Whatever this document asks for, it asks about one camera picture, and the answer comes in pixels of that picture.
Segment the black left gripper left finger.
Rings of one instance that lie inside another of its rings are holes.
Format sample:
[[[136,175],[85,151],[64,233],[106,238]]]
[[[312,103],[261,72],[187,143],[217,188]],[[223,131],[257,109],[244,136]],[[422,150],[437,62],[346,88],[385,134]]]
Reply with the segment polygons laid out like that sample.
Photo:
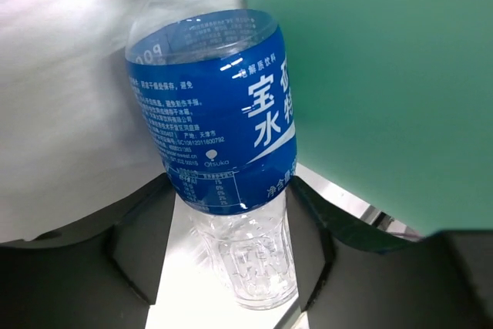
[[[1,245],[3,328],[143,328],[176,194],[166,175],[34,240]]]

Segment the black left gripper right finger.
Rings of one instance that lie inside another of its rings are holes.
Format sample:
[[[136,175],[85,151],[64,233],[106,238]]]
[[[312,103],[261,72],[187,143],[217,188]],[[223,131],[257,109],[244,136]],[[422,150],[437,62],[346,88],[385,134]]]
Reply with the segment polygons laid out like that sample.
[[[300,306],[312,328],[490,328],[492,233],[446,230],[409,241],[287,188]]]

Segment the blue label clear bottle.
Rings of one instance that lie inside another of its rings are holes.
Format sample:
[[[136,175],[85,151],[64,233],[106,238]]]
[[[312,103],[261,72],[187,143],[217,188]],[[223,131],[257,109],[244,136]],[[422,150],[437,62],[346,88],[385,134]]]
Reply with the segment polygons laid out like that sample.
[[[287,53],[260,0],[145,0],[125,49],[166,175],[235,301],[297,291],[286,189],[297,166]]]

